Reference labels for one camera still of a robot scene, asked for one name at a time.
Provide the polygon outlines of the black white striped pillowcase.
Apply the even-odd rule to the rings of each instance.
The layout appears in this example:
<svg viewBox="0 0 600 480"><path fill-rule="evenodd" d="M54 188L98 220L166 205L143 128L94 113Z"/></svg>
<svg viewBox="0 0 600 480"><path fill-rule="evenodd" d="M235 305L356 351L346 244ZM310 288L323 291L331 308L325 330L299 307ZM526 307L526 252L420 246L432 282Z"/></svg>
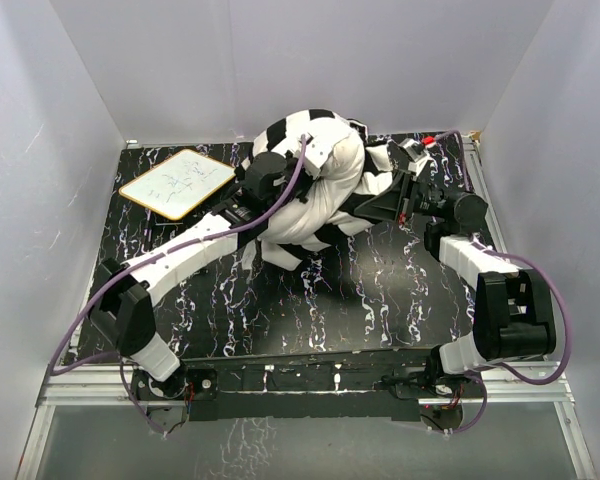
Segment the black white striped pillowcase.
<svg viewBox="0 0 600 480"><path fill-rule="evenodd" d="M251 155L274 152L296 158L302 139L307 157L319 163L317 176L301 175L298 191L258 236L262 260L286 270L371 228L375 222L356 217L354 210L394 180L388 143L369 142L364 124L330 110L302 110L275 122L256 137Z"/></svg>

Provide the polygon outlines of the white pillow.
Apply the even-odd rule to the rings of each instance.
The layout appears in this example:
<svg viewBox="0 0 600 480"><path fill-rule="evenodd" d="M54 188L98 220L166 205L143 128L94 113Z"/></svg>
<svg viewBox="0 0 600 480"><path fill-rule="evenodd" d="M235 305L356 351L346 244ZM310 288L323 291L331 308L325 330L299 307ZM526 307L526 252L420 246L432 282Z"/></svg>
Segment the white pillow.
<svg viewBox="0 0 600 480"><path fill-rule="evenodd" d="M354 128L338 127L333 133L311 132L330 139L333 150L301 199L280 208L259 235L263 244L297 245L319 251L336 242L338 234L354 236L375 224L353 214L355 207L387 189L394 180L386 141L366 147Z"/></svg>

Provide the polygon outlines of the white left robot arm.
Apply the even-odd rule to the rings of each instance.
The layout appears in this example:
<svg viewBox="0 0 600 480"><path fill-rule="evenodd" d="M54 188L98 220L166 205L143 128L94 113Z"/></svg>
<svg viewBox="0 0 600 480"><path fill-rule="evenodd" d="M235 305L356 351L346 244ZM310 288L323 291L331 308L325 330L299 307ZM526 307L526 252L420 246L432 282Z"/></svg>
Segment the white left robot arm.
<svg viewBox="0 0 600 480"><path fill-rule="evenodd" d="M162 397L186 387L186 368L157 332L155 306L181 282L231 255L262 234L271 217L295 196L305 149L253 158L232 195L194 226L162 246L123 263L102 262L102 281L85 307L85 318L122 359L135 362Z"/></svg>

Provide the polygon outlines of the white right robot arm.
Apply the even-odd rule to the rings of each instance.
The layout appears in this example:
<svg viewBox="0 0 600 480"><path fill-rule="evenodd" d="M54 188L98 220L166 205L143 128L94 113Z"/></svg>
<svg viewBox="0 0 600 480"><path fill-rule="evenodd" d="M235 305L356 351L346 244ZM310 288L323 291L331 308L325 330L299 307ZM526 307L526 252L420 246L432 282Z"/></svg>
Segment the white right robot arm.
<svg viewBox="0 0 600 480"><path fill-rule="evenodd" d="M429 216L426 251L475 292L471 332L434 348L427 359L422 377L440 397L458 389L465 373L556 348L547 281L537 270L520 268L474 242L487 211L487 202L475 193L448 192L407 173L354 209L359 218L397 223L414 214Z"/></svg>

